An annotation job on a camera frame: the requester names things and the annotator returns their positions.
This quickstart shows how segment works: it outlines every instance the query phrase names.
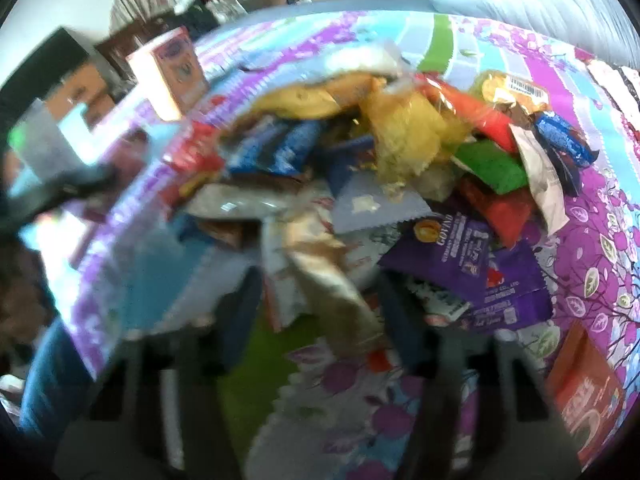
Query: purple bag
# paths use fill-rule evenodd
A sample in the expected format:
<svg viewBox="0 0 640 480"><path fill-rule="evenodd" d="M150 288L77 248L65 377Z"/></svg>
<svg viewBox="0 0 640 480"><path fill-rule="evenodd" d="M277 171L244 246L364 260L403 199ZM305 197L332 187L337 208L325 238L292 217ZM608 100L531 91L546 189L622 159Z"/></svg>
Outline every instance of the purple bag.
<svg viewBox="0 0 640 480"><path fill-rule="evenodd" d="M484 306L472 306L461 318L475 332L519 330L551 318L553 306L538 261L526 241L489 256Z"/></svg>
<svg viewBox="0 0 640 480"><path fill-rule="evenodd" d="M459 212L430 216L404 234L379 264L482 305L491 232L484 222Z"/></svg>

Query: green stripe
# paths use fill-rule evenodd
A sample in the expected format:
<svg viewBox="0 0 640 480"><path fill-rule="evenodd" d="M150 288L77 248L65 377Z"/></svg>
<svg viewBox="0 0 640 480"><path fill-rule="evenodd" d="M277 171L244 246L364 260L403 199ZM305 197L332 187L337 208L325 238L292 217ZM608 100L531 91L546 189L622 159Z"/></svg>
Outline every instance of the green stripe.
<svg viewBox="0 0 640 480"><path fill-rule="evenodd" d="M453 30L447 14L433 15L433 37L424 59L418 65L422 72L444 73L453 58Z"/></svg>

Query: wall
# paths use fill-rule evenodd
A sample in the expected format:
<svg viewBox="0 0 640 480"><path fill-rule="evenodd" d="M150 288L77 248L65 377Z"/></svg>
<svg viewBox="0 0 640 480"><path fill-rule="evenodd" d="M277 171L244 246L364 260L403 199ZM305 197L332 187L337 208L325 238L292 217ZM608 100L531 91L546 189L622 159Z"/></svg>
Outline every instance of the wall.
<svg viewBox="0 0 640 480"><path fill-rule="evenodd" d="M0 86L42 40L58 27L92 43L109 35L113 0L18 0L0 27Z"/></svg>

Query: blue jeans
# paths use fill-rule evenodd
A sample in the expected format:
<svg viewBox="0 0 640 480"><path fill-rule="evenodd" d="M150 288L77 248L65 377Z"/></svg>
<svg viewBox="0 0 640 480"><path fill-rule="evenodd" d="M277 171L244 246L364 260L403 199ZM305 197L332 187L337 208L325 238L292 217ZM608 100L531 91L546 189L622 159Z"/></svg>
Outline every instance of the blue jeans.
<svg viewBox="0 0 640 480"><path fill-rule="evenodd" d="M66 427L85 407L93 380L60 318L47 330L24 387L19 429L51 464Z"/></svg>

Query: barcode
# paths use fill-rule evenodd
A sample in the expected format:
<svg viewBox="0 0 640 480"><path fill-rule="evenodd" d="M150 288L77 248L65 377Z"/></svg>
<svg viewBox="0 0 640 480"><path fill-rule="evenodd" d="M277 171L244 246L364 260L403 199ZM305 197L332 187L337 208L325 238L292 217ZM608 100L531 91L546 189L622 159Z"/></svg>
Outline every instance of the barcode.
<svg viewBox="0 0 640 480"><path fill-rule="evenodd" d="M540 88L537 88L533 85L530 85L526 81L522 79L517 79L514 77L507 77L507 88L509 90L513 90L514 92L520 92L521 94L525 94L531 97L535 97L536 99L545 99L546 92Z"/></svg>
<svg viewBox="0 0 640 480"><path fill-rule="evenodd" d="M504 322L507 325L512 325L518 322L518 316L516 316L516 310L512 306L504 309Z"/></svg>

